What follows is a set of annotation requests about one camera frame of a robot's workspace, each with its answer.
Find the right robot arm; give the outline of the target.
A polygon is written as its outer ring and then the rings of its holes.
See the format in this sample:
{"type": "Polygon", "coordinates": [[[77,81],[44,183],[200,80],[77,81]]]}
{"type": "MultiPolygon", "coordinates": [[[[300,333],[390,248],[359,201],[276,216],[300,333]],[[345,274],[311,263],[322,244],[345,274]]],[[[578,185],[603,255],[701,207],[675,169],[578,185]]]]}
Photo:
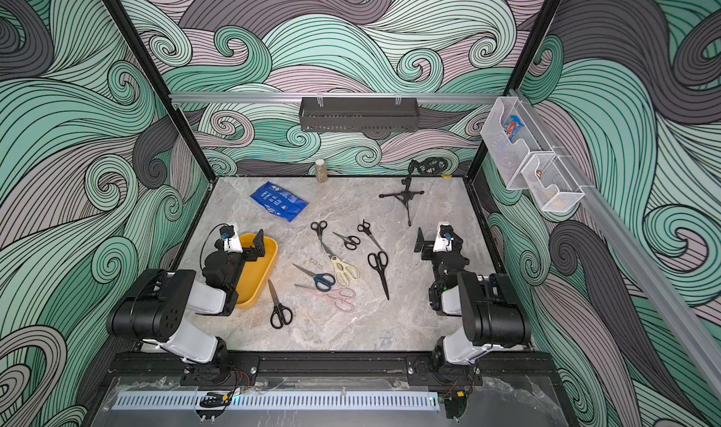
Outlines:
{"type": "Polygon", "coordinates": [[[414,245],[414,252],[432,265],[430,308],[440,316],[462,320],[462,327],[437,341],[432,354],[437,369],[475,365],[485,355],[531,342],[531,322],[510,277],[467,270],[463,244],[452,225],[440,223],[433,239],[419,231],[414,245]]]}

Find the yellow storage box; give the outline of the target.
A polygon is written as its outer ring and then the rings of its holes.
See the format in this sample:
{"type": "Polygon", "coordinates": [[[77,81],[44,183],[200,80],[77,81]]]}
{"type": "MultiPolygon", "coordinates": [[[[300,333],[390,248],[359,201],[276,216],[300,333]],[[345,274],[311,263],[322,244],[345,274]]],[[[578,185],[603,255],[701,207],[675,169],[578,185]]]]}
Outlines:
{"type": "Polygon", "coordinates": [[[268,278],[277,262],[278,243],[272,237],[264,237],[264,246],[266,254],[254,262],[247,262],[240,274],[236,286],[237,309],[251,309],[267,287],[268,278]]]}

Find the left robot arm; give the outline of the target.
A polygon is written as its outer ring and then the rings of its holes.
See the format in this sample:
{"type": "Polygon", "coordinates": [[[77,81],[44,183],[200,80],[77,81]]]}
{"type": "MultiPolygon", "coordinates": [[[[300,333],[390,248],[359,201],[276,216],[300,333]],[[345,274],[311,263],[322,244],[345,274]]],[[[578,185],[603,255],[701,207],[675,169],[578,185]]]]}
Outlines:
{"type": "Polygon", "coordinates": [[[185,312],[232,314],[240,297],[238,284],[244,267],[266,255],[264,232],[260,230],[245,247],[235,226],[225,224],[215,248],[202,265],[203,282],[192,269],[146,269],[110,310],[108,333],[151,344],[191,364],[216,359],[222,340],[193,325],[185,312]]]}

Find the large black scissors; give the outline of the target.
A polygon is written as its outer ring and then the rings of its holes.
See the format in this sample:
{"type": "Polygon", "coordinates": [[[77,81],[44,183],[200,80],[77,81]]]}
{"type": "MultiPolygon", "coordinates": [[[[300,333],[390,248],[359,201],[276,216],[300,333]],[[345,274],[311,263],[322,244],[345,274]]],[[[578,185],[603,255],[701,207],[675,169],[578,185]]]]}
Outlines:
{"type": "Polygon", "coordinates": [[[388,254],[386,254],[386,252],[383,252],[383,250],[380,250],[378,253],[371,252],[367,256],[367,261],[370,267],[374,271],[377,271],[386,299],[390,299],[388,282],[385,273],[385,270],[388,267],[389,263],[388,254]]]}

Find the small black scissors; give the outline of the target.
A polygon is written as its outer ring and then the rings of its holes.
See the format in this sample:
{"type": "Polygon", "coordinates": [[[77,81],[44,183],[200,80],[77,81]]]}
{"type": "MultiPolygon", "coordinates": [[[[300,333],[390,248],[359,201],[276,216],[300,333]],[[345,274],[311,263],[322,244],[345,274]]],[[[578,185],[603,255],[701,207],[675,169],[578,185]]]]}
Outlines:
{"type": "Polygon", "coordinates": [[[340,237],[344,243],[344,246],[348,250],[357,250],[358,246],[362,243],[362,241],[356,236],[356,235],[341,235],[339,233],[333,232],[336,237],[340,237]]]}

